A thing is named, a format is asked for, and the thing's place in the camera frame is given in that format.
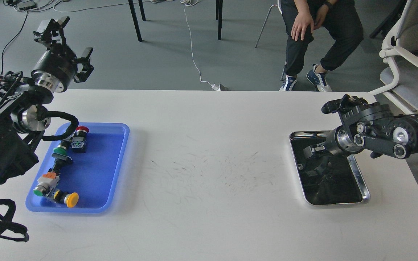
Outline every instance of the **wristwatch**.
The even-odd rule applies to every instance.
[[[328,10],[329,11],[333,9],[333,5],[330,2],[328,2],[328,1],[325,1],[324,2],[324,5],[328,6]]]

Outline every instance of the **hand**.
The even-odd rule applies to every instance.
[[[307,27],[311,27],[311,33],[314,32],[314,20],[312,15],[309,12],[299,13],[296,16],[295,23],[291,29],[291,38],[297,41],[299,36],[301,36],[301,41],[304,40],[304,35],[306,34]]]
[[[317,30],[322,26],[325,21],[329,9],[328,6],[322,5],[317,11],[317,16],[315,17],[314,30]]]

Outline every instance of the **stainless steel tray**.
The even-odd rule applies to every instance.
[[[329,132],[293,132],[290,135],[304,198],[316,206],[367,203],[370,193],[353,155],[331,156],[330,159],[304,156],[305,147],[325,141]]]

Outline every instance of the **sneaker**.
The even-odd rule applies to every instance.
[[[280,87],[279,91],[292,91],[297,81],[298,80],[293,76],[285,76],[285,80],[283,81],[282,87]]]
[[[312,65],[312,70],[307,73],[307,79],[311,84],[315,85],[317,91],[332,91],[330,85],[325,81],[326,73],[315,73],[315,68],[317,68],[317,66],[319,65]]]

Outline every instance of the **knee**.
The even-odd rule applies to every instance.
[[[356,48],[364,40],[364,31],[362,28],[356,28],[346,34],[342,41],[350,47]]]
[[[288,43],[295,43],[298,45],[308,45],[314,40],[314,37],[312,36],[311,32],[308,31],[304,34],[304,40],[301,40],[301,36],[298,37],[298,40],[295,41],[291,35],[288,35]]]

